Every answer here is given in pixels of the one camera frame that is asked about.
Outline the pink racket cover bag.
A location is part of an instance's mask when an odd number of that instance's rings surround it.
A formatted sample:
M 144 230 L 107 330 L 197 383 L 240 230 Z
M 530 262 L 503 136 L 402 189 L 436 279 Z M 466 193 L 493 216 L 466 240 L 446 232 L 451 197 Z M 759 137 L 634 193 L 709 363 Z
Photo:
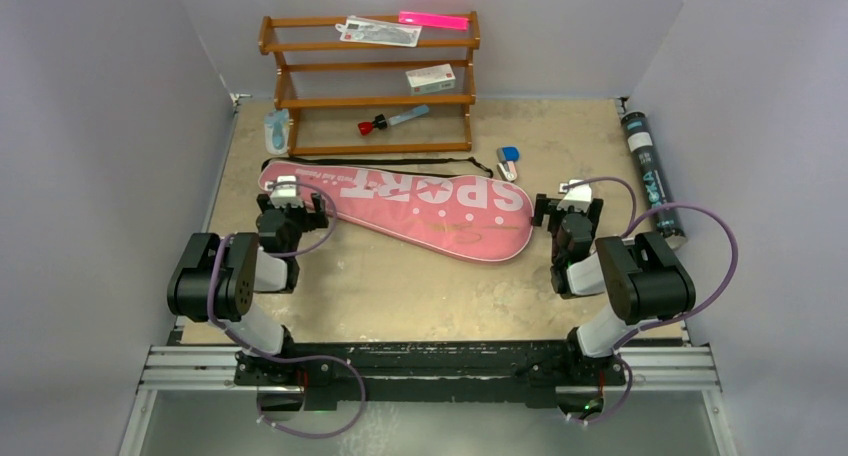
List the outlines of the pink racket cover bag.
M 333 200 L 341 220 L 455 258 L 510 260 L 531 240 L 533 204 L 517 185 L 477 175 L 426 176 L 357 167 L 273 161 L 262 190 L 283 176 Z

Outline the black shuttlecock tube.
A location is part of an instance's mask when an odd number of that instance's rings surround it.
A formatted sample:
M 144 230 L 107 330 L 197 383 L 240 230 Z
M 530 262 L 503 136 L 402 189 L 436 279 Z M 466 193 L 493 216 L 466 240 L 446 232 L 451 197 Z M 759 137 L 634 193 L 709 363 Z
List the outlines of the black shuttlecock tube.
M 647 116 L 639 111 L 626 112 L 621 118 L 621 126 L 642 180 L 648 206 L 656 208 L 671 203 L 673 197 L 654 145 Z M 687 242 L 676 209 L 658 211 L 654 215 L 654 221 L 657 231 L 673 250 Z

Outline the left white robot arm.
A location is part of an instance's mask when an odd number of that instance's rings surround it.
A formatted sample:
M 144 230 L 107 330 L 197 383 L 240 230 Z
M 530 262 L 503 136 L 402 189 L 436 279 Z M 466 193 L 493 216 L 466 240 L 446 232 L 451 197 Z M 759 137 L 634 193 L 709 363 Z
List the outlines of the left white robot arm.
M 166 290 L 175 316 L 207 323 L 257 358 L 272 384 L 297 375 L 299 355 L 291 332 L 253 302 L 257 293 L 291 293 L 300 276 L 297 257 L 304 234 L 331 230 L 334 201 L 319 191 L 307 199 L 259 194 L 256 230 L 229 236 L 201 232 L 190 236 Z

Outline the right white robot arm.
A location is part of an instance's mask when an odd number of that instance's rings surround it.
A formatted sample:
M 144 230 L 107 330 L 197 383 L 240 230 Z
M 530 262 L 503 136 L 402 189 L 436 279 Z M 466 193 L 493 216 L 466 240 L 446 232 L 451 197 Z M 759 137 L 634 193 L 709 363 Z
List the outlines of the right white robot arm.
M 576 383 L 596 375 L 600 358 L 612 355 L 640 323 L 673 319 L 696 302 L 692 278 L 662 235 L 598 238 L 602 209 L 599 198 L 573 205 L 539 193 L 531 219 L 534 227 L 546 223 L 551 235 L 554 292 L 564 299 L 607 295 L 602 309 L 569 334 L 576 347 L 564 352 L 561 368 Z

